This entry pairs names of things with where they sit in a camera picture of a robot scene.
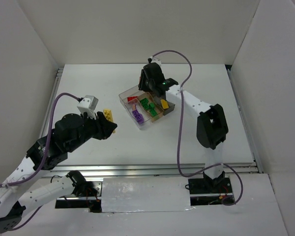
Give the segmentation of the yellow curved lego brick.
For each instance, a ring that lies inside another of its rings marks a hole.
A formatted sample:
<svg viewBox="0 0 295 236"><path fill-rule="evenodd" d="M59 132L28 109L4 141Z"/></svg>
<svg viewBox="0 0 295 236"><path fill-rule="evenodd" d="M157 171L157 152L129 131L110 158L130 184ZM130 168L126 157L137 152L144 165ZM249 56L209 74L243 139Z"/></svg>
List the yellow curved lego brick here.
<svg viewBox="0 0 295 236"><path fill-rule="evenodd" d="M168 102L166 100L161 99L160 101L161 101L161 106L162 106L163 110L166 110L169 108Z"/></svg>

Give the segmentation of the green lego plate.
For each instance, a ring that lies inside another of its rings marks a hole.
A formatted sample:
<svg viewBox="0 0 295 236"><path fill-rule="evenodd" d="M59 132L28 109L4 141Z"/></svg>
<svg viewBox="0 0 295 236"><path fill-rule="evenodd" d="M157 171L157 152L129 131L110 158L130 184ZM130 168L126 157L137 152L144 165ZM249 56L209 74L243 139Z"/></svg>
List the green lego plate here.
<svg viewBox="0 0 295 236"><path fill-rule="evenodd" d="M155 116L158 115L158 113L157 113L157 111L156 111L155 109L150 109L149 113L150 113L150 115L151 115L152 117L155 117Z"/></svg>

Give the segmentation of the yellow lego plate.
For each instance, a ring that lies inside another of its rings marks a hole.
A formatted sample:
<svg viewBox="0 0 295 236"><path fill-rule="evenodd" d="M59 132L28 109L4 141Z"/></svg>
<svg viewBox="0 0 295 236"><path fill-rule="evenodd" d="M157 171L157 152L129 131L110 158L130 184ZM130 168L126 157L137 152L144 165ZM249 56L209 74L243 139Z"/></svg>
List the yellow lego plate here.
<svg viewBox="0 0 295 236"><path fill-rule="evenodd" d="M113 114L110 109L104 109L103 115L105 117L105 127L110 132L110 134L114 134L116 132L117 125L114 123Z"/></svg>

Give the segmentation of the purple lego brick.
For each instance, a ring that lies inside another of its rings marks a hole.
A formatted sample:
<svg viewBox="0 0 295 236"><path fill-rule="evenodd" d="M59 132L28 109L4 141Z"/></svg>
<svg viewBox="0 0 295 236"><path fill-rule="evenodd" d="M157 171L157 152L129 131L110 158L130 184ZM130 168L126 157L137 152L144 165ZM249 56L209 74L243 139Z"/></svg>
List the purple lego brick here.
<svg viewBox="0 0 295 236"><path fill-rule="evenodd" d="M132 111L132 115L138 124L142 124L144 122L144 117L141 113L138 112L138 110Z"/></svg>

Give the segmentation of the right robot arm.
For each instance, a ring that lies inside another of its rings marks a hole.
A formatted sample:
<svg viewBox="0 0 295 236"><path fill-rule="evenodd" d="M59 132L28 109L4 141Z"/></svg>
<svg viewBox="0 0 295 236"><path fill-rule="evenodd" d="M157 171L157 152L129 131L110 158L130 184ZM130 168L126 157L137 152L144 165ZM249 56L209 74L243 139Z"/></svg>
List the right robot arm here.
<svg viewBox="0 0 295 236"><path fill-rule="evenodd" d="M161 66L155 62L146 64L141 70L138 89L152 92L158 98L177 104L180 102L180 120L177 141L177 168L183 177L193 177L202 173L206 188L213 190L225 178L222 164L221 148L229 132L225 113L221 105L211 105L201 101L184 90L183 85L176 80L165 79ZM184 112L187 111L196 120L196 138L205 148L207 154L206 166L193 174L182 172L180 165L180 148Z"/></svg>

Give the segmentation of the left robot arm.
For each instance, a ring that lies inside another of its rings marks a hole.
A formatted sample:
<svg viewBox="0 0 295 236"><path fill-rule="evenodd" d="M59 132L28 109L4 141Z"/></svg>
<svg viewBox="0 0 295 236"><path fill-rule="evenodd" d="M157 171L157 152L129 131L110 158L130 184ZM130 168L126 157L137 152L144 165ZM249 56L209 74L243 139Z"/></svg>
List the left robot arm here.
<svg viewBox="0 0 295 236"><path fill-rule="evenodd" d="M22 217L58 197L98 197L100 186L87 181L77 170L38 189L31 190L31 186L85 142L105 140L116 128L117 124L108 121L102 112L97 112L95 118L67 114L57 121L51 130L50 145L46 145L46 137L38 139L0 185L0 234L11 231Z"/></svg>

